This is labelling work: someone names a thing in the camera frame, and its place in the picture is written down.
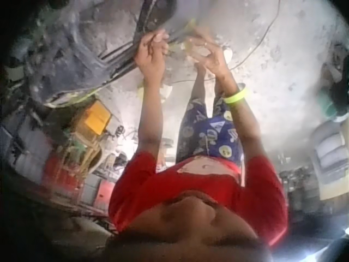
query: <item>yellow wristband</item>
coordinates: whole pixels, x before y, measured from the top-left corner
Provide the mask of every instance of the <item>yellow wristband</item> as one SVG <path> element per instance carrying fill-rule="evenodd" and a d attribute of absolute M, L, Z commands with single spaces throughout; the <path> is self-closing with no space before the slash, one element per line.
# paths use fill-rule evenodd
<path fill-rule="evenodd" d="M 223 100 L 224 100 L 224 102 L 225 102 L 226 104 L 233 104 L 233 103 L 236 103 L 237 101 L 239 101 L 239 100 L 245 98 L 246 92 L 247 92 L 247 89 L 246 89 L 246 87 L 245 87 L 245 88 L 242 89 L 239 93 L 237 93 L 237 94 L 235 94 L 235 95 L 233 95 L 233 96 L 231 96 L 231 97 L 226 97 L 226 98 L 224 98 Z"/>

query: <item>red shirt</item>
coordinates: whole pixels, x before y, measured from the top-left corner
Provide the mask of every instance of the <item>red shirt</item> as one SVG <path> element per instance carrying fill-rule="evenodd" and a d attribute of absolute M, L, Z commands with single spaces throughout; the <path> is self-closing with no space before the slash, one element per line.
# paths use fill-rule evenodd
<path fill-rule="evenodd" d="M 224 168 L 233 169 L 226 163 L 218 172 L 220 175 L 188 172 L 196 164 L 195 159 L 187 159 L 156 174 L 156 159 L 148 152 L 136 154 L 116 183 L 110 199 L 109 215 L 117 230 L 124 230 L 141 212 L 183 191 L 199 190 L 241 216 L 269 245 L 283 236 L 287 229 L 286 201 L 282 185 L 266 157 L 255 157 L 247 162 L 245 187 L 233 176 L 224 175 L 224 170 L 222 173 Z M 217 158 L 207 159 L 222 162 Z"/>

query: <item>hair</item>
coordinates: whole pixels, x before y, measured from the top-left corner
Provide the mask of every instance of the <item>hair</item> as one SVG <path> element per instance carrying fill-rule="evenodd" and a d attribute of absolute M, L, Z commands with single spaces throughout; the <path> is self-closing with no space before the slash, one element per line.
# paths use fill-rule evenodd
<path fill-rule="evenodd" d="M 102 251 L 98 261 L 133 262 L 140 261 L 140 259 L 146 259 L 146 261 L 164 261 L 160 255 L 149 252 L 149 250 L 152 250 L 159 245 L 170 245 L 170 243 L 163 243 L 145 234 L 119 234 L 108 239 L 105 249 Z M 250 261 L 272 261 L 268 245 L 260 239 L 234 240 L 225 243 L 225 246 L 240 246 L 248 249 L 247 252 L 251 255 Z M 192 258 L 190 260 L 183 259 L 179 254 L 178 261 L 189 262 L 193 260 Z"/>

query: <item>yellow object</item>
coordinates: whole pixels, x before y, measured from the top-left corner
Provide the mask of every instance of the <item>yellow object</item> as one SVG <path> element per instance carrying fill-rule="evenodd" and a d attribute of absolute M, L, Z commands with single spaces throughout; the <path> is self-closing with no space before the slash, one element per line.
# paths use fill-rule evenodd
<path fill-rule="evenodd" d="M 245 98 L 246 96 L 246 92 L 247 92 L 247 89 L 246 87 L 244 89 L 242 89 L 239 93 L 231 96 L 231 97 L 226 97 L 224 98 L 224 102 L 226 104 L 233 104 L 233 103 L 236 103 L 237 101 Z"/>
<path fill-rule="evenodd" d="M 86 111 L 86 114 L 85 125 L 90 127 L 96 134 L 101 135 L 111 116 L 108 109 L 100 101 L 96 101 Z"/>

